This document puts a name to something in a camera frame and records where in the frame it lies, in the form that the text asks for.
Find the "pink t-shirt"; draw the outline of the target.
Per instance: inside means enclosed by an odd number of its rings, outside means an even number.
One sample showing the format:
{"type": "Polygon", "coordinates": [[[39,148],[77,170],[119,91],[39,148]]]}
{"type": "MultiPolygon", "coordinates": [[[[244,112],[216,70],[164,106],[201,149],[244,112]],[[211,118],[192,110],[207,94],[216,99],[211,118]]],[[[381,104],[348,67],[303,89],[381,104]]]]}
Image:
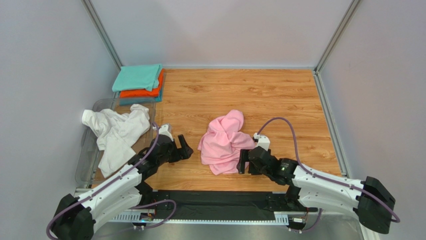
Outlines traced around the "pink t-shirt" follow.
{"type": "Polygon", "coordinates": [[[215,176],[237,174],[241,150],[255,148],[252,137],[241,131],[243,124],[243,113],[235,109],[208,124],[197,150],[200,151],[201,163],[209,166],[215,176]]]}

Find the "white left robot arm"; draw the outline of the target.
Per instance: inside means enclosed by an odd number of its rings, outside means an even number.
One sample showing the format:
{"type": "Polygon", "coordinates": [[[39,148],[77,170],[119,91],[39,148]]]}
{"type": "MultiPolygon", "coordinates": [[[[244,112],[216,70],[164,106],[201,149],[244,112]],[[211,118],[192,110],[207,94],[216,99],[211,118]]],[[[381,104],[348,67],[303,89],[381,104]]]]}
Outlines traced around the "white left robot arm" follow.
{"type": "Polygon", "coordinates": [[[51,240],[90,240],[105,223],[128,209],[154,206],[152,188],[145,182],[164,163],[186,160],[193,154],[185,137],[180,147],[166,134],[135,154],[116,174],[79,196],[67,194],[46,227],[51,240]]]}

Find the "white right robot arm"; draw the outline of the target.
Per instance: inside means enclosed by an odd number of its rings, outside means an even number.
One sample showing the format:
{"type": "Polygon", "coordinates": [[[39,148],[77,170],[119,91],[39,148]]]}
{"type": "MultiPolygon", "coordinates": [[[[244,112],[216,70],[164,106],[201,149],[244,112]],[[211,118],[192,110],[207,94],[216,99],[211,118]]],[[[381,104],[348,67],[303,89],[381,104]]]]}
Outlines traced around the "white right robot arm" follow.
{"type": "Polygon", "coordinates": [[[289,158],[277,159],[262,147],[243,149],[237,164],[239,174],[264,175],[287,186],[286,198],[306,208],[353,217],[366,228],[388,234],[396,200],[376,178],[350,179],[324,173],[289,158]]]}

